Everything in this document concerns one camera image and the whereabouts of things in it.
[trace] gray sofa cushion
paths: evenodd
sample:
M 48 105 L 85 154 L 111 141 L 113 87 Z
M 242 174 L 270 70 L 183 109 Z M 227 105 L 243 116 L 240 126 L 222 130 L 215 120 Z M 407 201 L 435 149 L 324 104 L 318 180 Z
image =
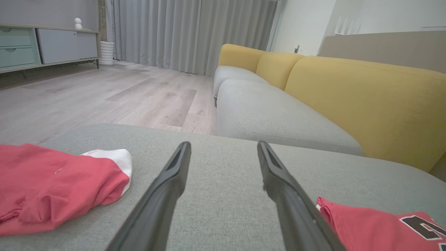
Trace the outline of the gray sofa cushion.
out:
M 214 97 L 218 97 L 220 85 L 227 79 L 243 79 L 269 85 L 266 80 L 252 71 L 233 66 L 219 66 L 214 75 Z
M 226 80 L 217 116 L 219 136 L 362 155 L 347 132 L 274 86 Z
M 79 155 L 126 148 L 132 154 L 130 189 L 56 230 L 0 237 L 0 250 L 103 250 L 179 143 L 190 141 L 186 189 L 173 214 L 167 249 L 283 250 L 275 204 L 263 191 L 256 142 L 128 125 L 91 125 L 44 144 Z M 428 213 L 446 226 L 446 183 L 416 168 L 354 155 L 271 145 L 316 202 L 404 214 Z

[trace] jersey number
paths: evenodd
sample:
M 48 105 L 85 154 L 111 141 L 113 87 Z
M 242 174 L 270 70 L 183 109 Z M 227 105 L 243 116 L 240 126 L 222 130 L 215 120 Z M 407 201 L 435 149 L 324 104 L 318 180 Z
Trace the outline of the jersey number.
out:
M 402 221 L 404 224 L 406 224 L 408 227 L 410 227 L 413 231 L 417 232 L 419 235 L 421 235 L 423 238 L 425 238 L 428 241 L 441 240 L 442 238 L 438 234 L 441 234 L 446 237 L 446 230 L 444 230 L 441 227 L 436 226 L 430 222 L 427 222 L 424 219 L 422 219 L 416 215 L 401 218 L 400 221 Z M 439 247 L 440 247 L 440 251 L 446 251 L 446 243 L 440 243 Z

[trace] wooden floor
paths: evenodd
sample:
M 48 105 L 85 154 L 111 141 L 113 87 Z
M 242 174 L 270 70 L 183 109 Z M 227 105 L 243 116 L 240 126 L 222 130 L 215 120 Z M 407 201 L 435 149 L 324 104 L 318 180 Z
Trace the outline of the wooden floor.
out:
M 0 76 L 0 144 L 40 144 L 90 124 L 217 133 L 212 78 L 116 61 Z

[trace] white figurine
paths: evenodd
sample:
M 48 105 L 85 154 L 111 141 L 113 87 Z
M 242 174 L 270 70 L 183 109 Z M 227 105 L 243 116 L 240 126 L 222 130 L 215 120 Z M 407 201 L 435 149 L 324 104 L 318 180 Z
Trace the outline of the white figurine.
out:
M 78 17 L 74 19 L 74 28 L 82 29 L 82 20 Z

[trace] sofa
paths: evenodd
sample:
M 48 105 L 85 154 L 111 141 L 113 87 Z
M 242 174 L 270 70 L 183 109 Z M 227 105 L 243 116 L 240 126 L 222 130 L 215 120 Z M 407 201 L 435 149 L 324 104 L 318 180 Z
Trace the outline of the sofa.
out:
M 222 46 L 214 77 L 219 136 L 384 159 L 426 172 L 446 152 L 445 97 L 440 72 L 232 44 Z
M 191 143 L 186 189 L 173 214 L 168 250 L 284 250 L 276 206 L 263 190 L 257 142 L 143 127 L 99 124 L 42 146 L 80 155 L 125 148 L 132 182 L 115 203 L 56 230 L 0 237 L 0 250 L 104 250 L 178 144 Z M 271 147 L 315 203 L 322 196 L 393 214 L 428 213 L 446 226 L 446 183 L 408 165 L 310 148 Z

